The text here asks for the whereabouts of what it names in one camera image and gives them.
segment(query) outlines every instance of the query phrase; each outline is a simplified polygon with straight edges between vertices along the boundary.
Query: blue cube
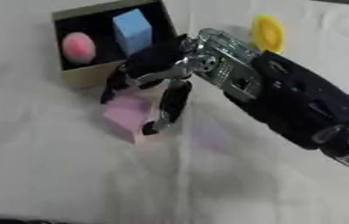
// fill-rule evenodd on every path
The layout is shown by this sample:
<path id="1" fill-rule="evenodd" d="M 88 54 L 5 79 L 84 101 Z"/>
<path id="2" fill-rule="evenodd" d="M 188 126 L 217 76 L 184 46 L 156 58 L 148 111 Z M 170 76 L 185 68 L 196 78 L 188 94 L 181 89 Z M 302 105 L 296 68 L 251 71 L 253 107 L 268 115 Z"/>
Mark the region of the blue cube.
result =
<path id="1" fill-rule="evenodd" d="M 140 10 L 113 18 L 115 39 L 129 57 L 152 43 L 152 27 Z"/>

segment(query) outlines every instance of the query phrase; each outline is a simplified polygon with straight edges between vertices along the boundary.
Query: wrinkled fabric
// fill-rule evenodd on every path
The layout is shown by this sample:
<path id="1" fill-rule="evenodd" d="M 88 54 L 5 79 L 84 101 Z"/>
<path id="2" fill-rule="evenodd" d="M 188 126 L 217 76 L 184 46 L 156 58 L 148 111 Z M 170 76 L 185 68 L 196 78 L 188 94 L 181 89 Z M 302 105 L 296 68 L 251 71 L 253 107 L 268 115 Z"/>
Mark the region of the wrinkled fabric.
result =
<path id="1" fill-rule="evenodd" d="M 181 121 L 124 142 L 101 89 L 59 78 L 50 13 L 104 0 L 0 0 L 0 217 L 76 223 L 349 223 L 349 169 L 301 150 L 198 77 Z M 283 55 L 349 92 L 349 6 L 307 0 L 166 0 L 178 32 L 247 39 L 253 16 L 286 29 Z M 155 102 L 163 87 L 147 92 Z"/>

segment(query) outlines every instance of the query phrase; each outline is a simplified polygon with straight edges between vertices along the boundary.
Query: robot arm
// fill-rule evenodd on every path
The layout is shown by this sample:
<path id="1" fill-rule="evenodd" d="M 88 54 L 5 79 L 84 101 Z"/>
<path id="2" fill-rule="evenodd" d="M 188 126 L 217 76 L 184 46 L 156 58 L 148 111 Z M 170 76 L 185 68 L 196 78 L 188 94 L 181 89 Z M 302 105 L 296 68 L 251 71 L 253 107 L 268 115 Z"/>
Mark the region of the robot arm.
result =
<path id="1" fill-rule="evenodd" d="M 255 120 L 306 150 L 349 166 L 349 94 L 272 52 L 258 52 L 223 31 L 201 30 L 131 56 L 108 78 L 101 102 L 130 85 L 150 88 L 171 80 L 160 116 L 144 126 L 156 134 L 180 117 L 198 75 Z"/>

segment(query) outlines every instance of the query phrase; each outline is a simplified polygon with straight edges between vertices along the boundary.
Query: yellow object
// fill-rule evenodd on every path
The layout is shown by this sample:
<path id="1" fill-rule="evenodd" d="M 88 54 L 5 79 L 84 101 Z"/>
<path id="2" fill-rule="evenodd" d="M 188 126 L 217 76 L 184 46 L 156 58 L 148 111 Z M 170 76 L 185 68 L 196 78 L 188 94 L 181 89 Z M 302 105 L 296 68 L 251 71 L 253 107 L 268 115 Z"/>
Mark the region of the yellow object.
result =
<path id="1" fill-rule="evenodd" d="M 253 42 L 261 51 L 280 53 L 284 49 L 284 27 L 274 17 L 258 15 L 253 21 Z"/>

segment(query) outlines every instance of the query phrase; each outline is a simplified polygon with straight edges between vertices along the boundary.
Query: open box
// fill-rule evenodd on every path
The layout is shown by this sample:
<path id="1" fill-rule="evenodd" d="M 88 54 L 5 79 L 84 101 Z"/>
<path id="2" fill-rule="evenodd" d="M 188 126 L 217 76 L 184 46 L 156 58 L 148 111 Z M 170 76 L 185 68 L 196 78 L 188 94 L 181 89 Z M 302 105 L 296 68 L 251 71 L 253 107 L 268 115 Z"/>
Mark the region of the open box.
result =
<path id="1" fill-rule="evenodd" d="M 152 43 L 177 34 L 161 0 L 120 0 L 72 10 L 54 12 L 52 20 L 59 49 L 61 76 L 73 88 L 103 85 L 113 70 L 126 59 L 115 42 L 113 17 L 139 9 L 152 26 Z M 70 32 L 85 32 L 96 44 L 96 57 L 88 65 L 69 63 L 61 51 L 62 39 Z"/>

